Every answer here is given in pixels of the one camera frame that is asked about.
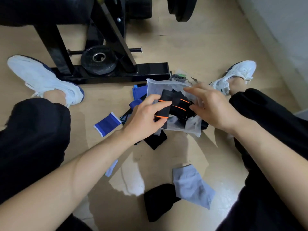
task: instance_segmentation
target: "black weight plate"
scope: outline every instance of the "black weight plate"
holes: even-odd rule
[[[131,19],[152,18],[152,0],[128,0]]]
[[[98,45],[84,51],[80,62],[88,72],[102,75],[110,73],[115,69],[117,58],[109,47]]]
[[[176,20],[178,22],[187,22],[195,9],[197,0],[178,0],[177,2]]]
[[[168,1],[168,11],[169,14],[175,14],[175,0],[167,0]]]

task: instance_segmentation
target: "sneaker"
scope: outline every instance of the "sneaker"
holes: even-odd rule
[[[253,79],[252,75],[256,70],[256,67],[257,65],[254,61],[238,62],[231,66],[222,78],[210,83],[210,86],[218,91],[221,91],[224,95],[229,95],[230,88],[227,80],[233,77],[241,77],[247,84],[248,81]]]
[[[66,107],[83,101],[83,89],[71,82],[59,80],[51,68],[34,58],[14,55],[7,60],[7,65],[25,81],[27,87],[35,91],[32,97],[43,97],[44,92],[59,89],[65,93]]]

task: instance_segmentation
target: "right hand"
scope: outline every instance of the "right hand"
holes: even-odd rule
[[[184,91],[202,99],[204,107],[193,104],[190,109],[215,128],[230,133],[245,119],[221,92],[210,85],[198,83],[193,87],[185,87]]]

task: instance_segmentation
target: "clear plastic bag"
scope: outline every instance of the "clear plastic bag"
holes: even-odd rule
[[[192,86],[192,82],[189,81],[189,79],[186,78],[186,74],[181,71],[181,73],[178,73],[179,77],[183,76],[181,79],[176,79],[174,74],[170,80],[163,80],[163,81],[155,81],[153,79],[147,79],[148,82],[148,93],[147,96],[151,94],[162,94],[163,90],[169,90],[172,91],[172,89],[175,89],[176,91],[180,91],[186,96],[189,100],[193,101],[194,104],[201,105],[201,100],[199,100],[194,95],[187,93],[183,90],[183,87]],[[186,121],[185,128],[181,123],[178,122],[178,118],[175,116],[171,116],[168,118],[168,126],[167,130],[171,131],[184,131],[186,133],[195,134],[197,137],[200,137],[201,135],[201,118],[196,115],[194,117],[190,117]]]

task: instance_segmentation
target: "left hand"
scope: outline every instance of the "left hand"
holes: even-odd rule
[[[152,94],[140,105],[134,107],[133,113],[122,128],[125,138],[131,139],[132,144],[149,137],[167,121],[166,118],[161,118],[154,122],[154,114],[172,104],[171,101],[152,104],[154,100],[159,99],[160,95]]]

